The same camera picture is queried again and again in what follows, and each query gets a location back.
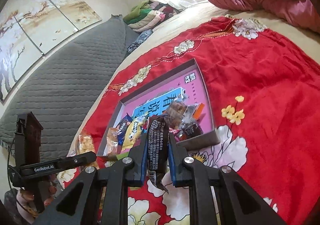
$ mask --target gray fabric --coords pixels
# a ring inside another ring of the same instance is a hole
[[[89,109],[138,33],[112,16],[63,46],[18,90],[0,120],[2,146],[12,143],[17,115],[32,111],[44,130],[40,159],[66,156]]]

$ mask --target silver screw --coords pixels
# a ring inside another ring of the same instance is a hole
[[[192,158],[192,157],[186,157],[185,159],[184,159],[184,161],[186,162],[186,163],[193,163],[194,162],[194,159]]]
[[[224,165],[221,167],[221,170],[224,172],[224,173],[229,173],[231,172],[231,167],[228,166],[228,165]]]
[[[122,159],[122,162],[124,162],[125,164],[128,164],[132,162],[132,159],[130,157],[124,157],[124,159]]]
[[[85,168],[85,172],[86,173],[92,173],[92,172],[94,172],[94,169],[95,168],[93,166],[88,166],[88,167]]]

